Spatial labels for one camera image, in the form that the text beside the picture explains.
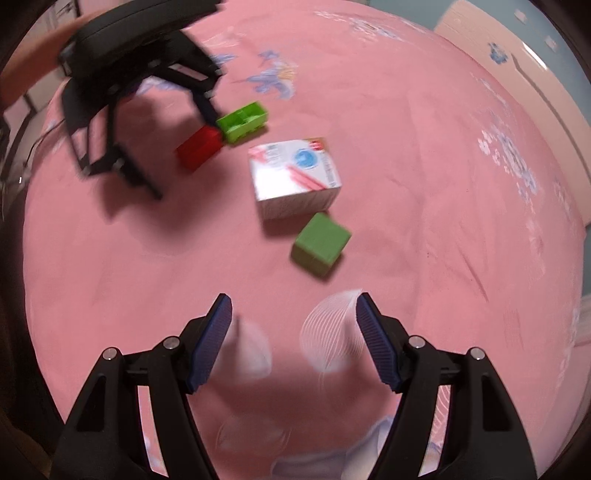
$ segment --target cardboard box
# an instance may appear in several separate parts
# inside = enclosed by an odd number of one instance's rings
[[[341,182],[322,138],[290,140],[248,151],[261,218],[324,212]]]

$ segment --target pink bedsheet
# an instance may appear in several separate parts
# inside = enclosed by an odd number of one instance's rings
[[[219,108],[260,101],[264,134],[182,171],[174,149],[201,120],[186,92],[148,79],[121,106],[117,137],[162,202],[114,175],[83,180],[62,132],[37,154],[27,315],[61,414],[103,349],[149,349],[223,291],[234,327],[190,399],[220,477],[366,478],[397,399],[355,324],[364,290],[438,348],[483,347],[547,463],[540,433],[573,346],[584,229],[519,104],[446,40],[350,2],[231,0],[190,32],[224,64]],[[60,115],[54,99],[48,123]],[[310,137],[327,139],[344,185],[330,215],[353,233],[324,281],[289,260],[305,219],[259,221],[246,159],[254,145]]]

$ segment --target green block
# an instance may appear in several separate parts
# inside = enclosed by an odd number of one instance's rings
[[[259,130],[266,123],[269,114],[259,102],[250,103],[235,112],[221,117],[217,125],[222,129],[228,143],[235,143],[242,137]]]
[[[337,261],[351,233],[324,213],[317,213],[295,239],[291,258],[317,277],[324,277]]]

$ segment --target blue wall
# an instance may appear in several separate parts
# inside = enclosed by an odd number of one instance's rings
[[[578,104],[591,124],[591,84],[568,45],[550,20],[529,0],[470,0],[478,8],[496,18],[538,54]],[[453,0],[370,0],[370,6],[435,28]],[[515,17],[515,10],[527,17],[525,24]],[[545,43],[550,36],[558,45],[554,52]]]

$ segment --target red block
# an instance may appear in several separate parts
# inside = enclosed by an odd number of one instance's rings
[[[214,127],[205,125],[197,130],[185,143],[176,149],[180,164],[197,170],[223,147],[222,134]]]

